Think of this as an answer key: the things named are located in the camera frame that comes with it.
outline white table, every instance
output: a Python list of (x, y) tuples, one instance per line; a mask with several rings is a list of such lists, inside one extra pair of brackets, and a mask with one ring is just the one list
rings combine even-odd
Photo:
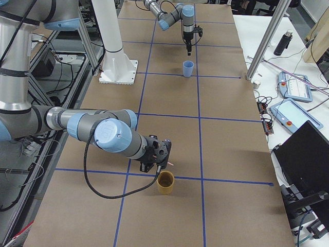
[[(245, 61), (247, 62), (247, 66), (249, 66), (251, 60), (247, 57), (254, 57), (257, 48), (262, 40), (262, 37), (265, 33), (265, 30), (270, 22), (271, 17), (267, 16), (243, 16), (243, 15), (235, 15), (234, 20), (236, 23), (237, 32), (239, 34), (241, 46), (243, 49)], [(290, 22), (289, 18), (284, 17), (281, 21), (275, 35), (271, 40), (271, 45), (268, 47), (264, 58), (269, 60), (270, 58), (277, 57), (273, 54), (276, 44), (280, 41), (282, 35), (288, 30), (293, 30), (293, 39), (291, 40), (288, 49), (284, 50), (282, 53), (282, 57), (289, 57), (290, 55), (296, 54), (300, 52), (302, 49), (305, 48), (303, 41), (297, 34), (297, 31), (293, 27), (292, 23)], [(305, 74), (308, 76), (310, 82), (315, 86), (326, 86), (324, 82), (320, 80), (321, 72), (316, 66), (316, 64), (308, 64), (305, 63), (301, 59), (303, 52), (300, 52), (297, 55), (294, 55), (290, 58), (277, 58), (271, 59), (270, 62), (276, 64), (277, 66), (289, 71), (294, 72), (296, 65), (299, 63), (295, 73), (297, 74)], [(273, 66), (261, 63), (257, 69), (256, 74), (254, 75), (252, 81), (258, 80), (261, 82), (260, 87), (257, 91), (260, 93), (261, 96), (272, 96), (275, 98), (277, 96), (276, 87), (278, 83), (278, 75), (280, 71), (274, 68)], [(325, 99), (327, 96), (316, 91), (312, 91), (313, 102), (310, 103), (302, 103), (298, 101), (304, 109), (308, 110), (313, 108), (314, 106), (318, 105)], [(282, 96), (279, 96), (274, 99), (270, 104), (269, 107), (273, 104), (281, 102), (283, 100)], [(320, 130), (321, 133), (329, 139), (329, 101), (324, 103), (323, 105), (319, 106), (318, 108), (312, 110), (310, 112), (316, 119), (318, 119), (321, 123), (323, 123), (324, 127)], [(283, 127), (277, 120), (275, 120), (275, 124), (273, 127), (274, 134), (269, 136), (268, 139), (268, 147), (272, 149), (277, 144), (284, 143), (290, 136), (291, 133)], [(279, 169), (279, 164), (275, 157), (272, 156), (273, 164), (276, 169), (278, 181), (280, 185), (286, 184), (285, 180), (283, 179), (281, 169)], [(309, 232), (305, 229), (301, 232), (301, 238), (303, 239), (309, 234)], [(329, 234), (327, 233), (321, 239), (310, 239), (303, 243), (303, 246), (314, 246), (314, 247), (327, 247), (329, 246)]]

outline black chair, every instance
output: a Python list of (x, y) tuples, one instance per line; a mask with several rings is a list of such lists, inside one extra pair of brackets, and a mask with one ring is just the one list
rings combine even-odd
[[(289, 4), (289, 8), (296, 8), (300, 5), (301, 0), (292, 0)], [(265, 3), (269, 5), (269, 9), (259, 9), (257, 10), (257, 15), (260, 14), (261, 11), (265, 12), (267, 16), (272, 16), (275, 11), (275, 7), (278, 5), (279, 0), (250, 0), (245, 15), (252, 15), (253, 9), (255, 8), (256, 2)]]

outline blue cup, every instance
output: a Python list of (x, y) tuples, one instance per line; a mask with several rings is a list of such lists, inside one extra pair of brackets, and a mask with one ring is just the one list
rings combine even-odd
[(193, 72), (194, 63), (192, 61), (185, 61), (183, 63), (183, 75), (184, 77), (190, 77)]

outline black water bottle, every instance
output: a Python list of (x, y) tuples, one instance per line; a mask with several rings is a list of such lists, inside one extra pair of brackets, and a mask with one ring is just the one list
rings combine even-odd
[(293, 31), (287, 30), (287, 32), (282, 36), (280, 42), (278, 43), (274, 55), (280, 56), (284, 49), (288, 48), (290, 40), (293, 38)]

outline black monitor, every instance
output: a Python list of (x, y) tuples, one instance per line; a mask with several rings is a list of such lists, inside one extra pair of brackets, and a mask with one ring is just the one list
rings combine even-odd
[[(305, 122), (283, 145), (274, 149), (288, 183), (303, 197), (329, 192), (329, 141), (310, 122)], [(311, 206), (329, 229), (329, 200)]]

